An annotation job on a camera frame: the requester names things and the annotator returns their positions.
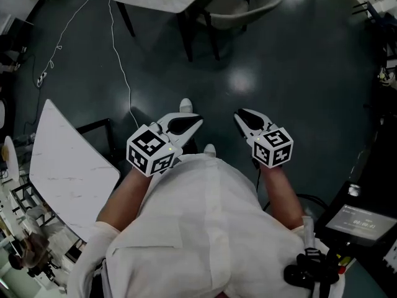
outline white cable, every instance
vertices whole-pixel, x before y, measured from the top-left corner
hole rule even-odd
[[[128,87],[128,103],[129,103],[130,114],[131,114],[132,118],[134,118],[136,127],[139,128],[139,125],[138,125],[138,123],[136,122],[135,116],[132,114],[132,111],[131,111],[131,87],[130,87],[130,85],[128,84],[127,77],[125,76],[125,72],[124,72],[123,66],[122,66],[122,61],[120,60],[120,55],[118,54],[118,51],[116,50],[116,48],[115,48],[115,46],[114,46],[114,32],[113,32],[114,20],[113,20],[113,14],[112,14],[112,7],[110,6],[110,0],[109,0],[109,3],[108,3],[108,6],[109,6],[109,13],[110,13],[110,16],[111,16],[111,18],[112,18],[112,26],[111,26],[111,28],[112,28],[113,49],[114,49],[114,52],[116,52],[116,54],[117,54],[118,63],[119,63],[119,65],[120,65],[121,71],[123,72],[125,84],[126,84],[127,87]]]
[[[69,23],[73,20],[74,16],[77,14],[77,12],[79,12],[79,11],[87,4],[88,1],[90,1],[90,0],[87,0],[87,1],[86,1],[86,2],[73,14],[72,18],[69,20],[69,22],[67,23],[66,27],[63,29],[63,31],[62,31],[62,33],[61,33],[61,36],[60,36],[60,39],[59,39],[58,43],[56,44],[56,47],[55,47],[55,50],[54,50],[53,55],[51,56],[50,60],[48,61],[47,66],[46,66],[45,69],[43,70],[43,73],[40,75],[40,77],[39,77],[38,80],[37,80],[37,87],[38,87],[38,88],[40,88],[40,87],[42,86],[43,80],[44,80],[44,78],[45,78],[46,75],[47,75],[47,68],[48,68],[48,65],[50,65],[50,68],[54,68],[54,66],[55,66],[55,65],[54,65],[54,62],[52,62],[52,59],[53,59],[53,57],[55,56],[55,53],[56,53],[57,50],[62,50],[62,45],[60,45],[60,42],[61,42],[61,39],[62,39],[62,35],[64,34],[64,32],[66,31],[66,29],[68,28]]]

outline digital display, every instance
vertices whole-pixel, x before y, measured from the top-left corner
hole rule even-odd
[[[397,222],[396,219],[344,205],[326,227],[369,240],[377,240]]]

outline dark floor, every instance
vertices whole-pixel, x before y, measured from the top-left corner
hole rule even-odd
[[[53,53],[60,33],[85,0],[49,0],[33,18],[28,54],[37,57],[35,79]],[[359,18],[350,16],[354,0],[283,0],[276,10],[243,33],[221,32],[221,61],[214,60],[208,37],[198,30],[189,63],[172,14],[138,7],[127,10],[137,37],[130,37],[115,3],[115,41],[132,87],[138,123],[176,111],[189,97],[205,123],[196,141],[256,180],[249,148],[233,123],[240,107],[261,111],[284,126],[295,141],[285,170],[296,192],[329,203],[349,177],[371,132],[362,104],[368,101],[376,63],[373,43]],[[135,125],[128,113],[128,89],[112,49],[107,0],[91,0],[69,25],[62,50],[43,84],[40,111],[51,99],[76,127],[111,118],[117,145],[125,146]],[[37,90],[32,62],[16,75],[15,135],[33,120]],[[36,128],[27,127],[27,132]],[[266,202],[263,187],[260,200]],[[357,265],[347,276],[346,297],[365,290],[383,297]]]

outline gray chair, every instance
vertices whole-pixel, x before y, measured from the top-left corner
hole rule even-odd
[[[255,8],[249,10],[249,0],[197,0],[191,10],[197,14],[198,23],[207,26],[215,58],[219,61],[215,29],[229,30],[243,27],[258,20],[277,7],[282,0],[255,0]]]

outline white sneaker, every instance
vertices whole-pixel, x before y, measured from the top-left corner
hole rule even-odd
[[[209,143],[207,146],[205,146],[204,155],[211,156],[213,158],[216,157],[215,146],[212,143]]]
[[[179,104],[179,112],[193,112],[193,104],[189,98],[183,98]]]

